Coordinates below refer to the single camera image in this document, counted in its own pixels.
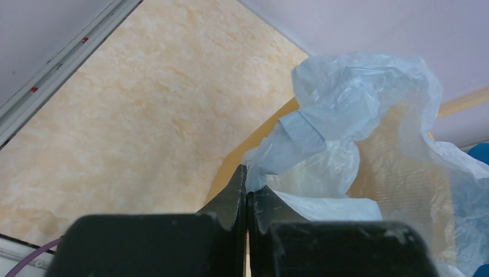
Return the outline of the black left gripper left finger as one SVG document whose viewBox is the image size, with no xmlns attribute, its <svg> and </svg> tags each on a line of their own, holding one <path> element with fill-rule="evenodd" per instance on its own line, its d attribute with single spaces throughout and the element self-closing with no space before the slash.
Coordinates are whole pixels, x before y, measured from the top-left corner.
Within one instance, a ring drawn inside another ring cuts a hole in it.
<svg viewBox="0 0 489 277">
<path fill-rule="evenodd" d="M 247 170 L 193 214 L 87 215 L 47 276 L 245 276 Z"/>
</svg>

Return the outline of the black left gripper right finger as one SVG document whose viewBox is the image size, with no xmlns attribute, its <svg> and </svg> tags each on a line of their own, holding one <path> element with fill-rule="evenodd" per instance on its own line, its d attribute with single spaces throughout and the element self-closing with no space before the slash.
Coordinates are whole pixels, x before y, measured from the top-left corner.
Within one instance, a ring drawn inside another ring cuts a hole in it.
<svg viewBox="0 0 489 277">
<path fill-rule="evenodd" d="M 401 222 L 312 222 L 269 188 L 247 196 L 252 276 L 437 276 Z"/>
</svg>

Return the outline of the light blue plastic trash bag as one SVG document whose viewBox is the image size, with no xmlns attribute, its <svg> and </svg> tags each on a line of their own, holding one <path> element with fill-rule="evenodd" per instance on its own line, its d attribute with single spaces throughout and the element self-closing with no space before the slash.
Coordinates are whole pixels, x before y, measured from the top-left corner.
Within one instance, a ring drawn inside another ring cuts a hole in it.
<svg viewBox="0 0 489 277">
<path fill-rule="evenodd" d="M 442 100 L 441 83 L 425 60 L 417 56 L 315 56 L 305 59 L 291 74 L 299 108 L 280 117 L 260 145 L 243 156 L 248 169 L 248 192 L 270 187 L 270 176 L 327 152 L 333 144 L 341 147 L 348 161 L 354 163 L 358 159 L 352 152 L 355 143 L 369 137 L 389 107 L 412 96 L 421 102 L 407 107 L 409 130 L 417 131 L 420 137 L 430 137 Z M 440 262 L 421 237 L 442 276 L 473 276 L 479 268 L 464 274 L 456 265 Z"/>
</svg>

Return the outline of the yellow plastic trash bin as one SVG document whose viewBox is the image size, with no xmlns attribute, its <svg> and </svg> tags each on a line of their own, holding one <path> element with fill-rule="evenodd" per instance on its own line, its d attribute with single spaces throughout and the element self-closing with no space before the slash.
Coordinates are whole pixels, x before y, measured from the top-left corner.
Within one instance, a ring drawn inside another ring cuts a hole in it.
<svg viewBox="0 0 489 277">
<path fill-rule="evenodd" d="M 268 184 L 294 211 L 312 221 L 400 220 L 414 227 L 442 263 L 464 274 L 488 263 L 488 166 L 409 130 L 410 97 L 387 109 L 348 161 L 332 148 L 280 174 Z"/>
</svg>

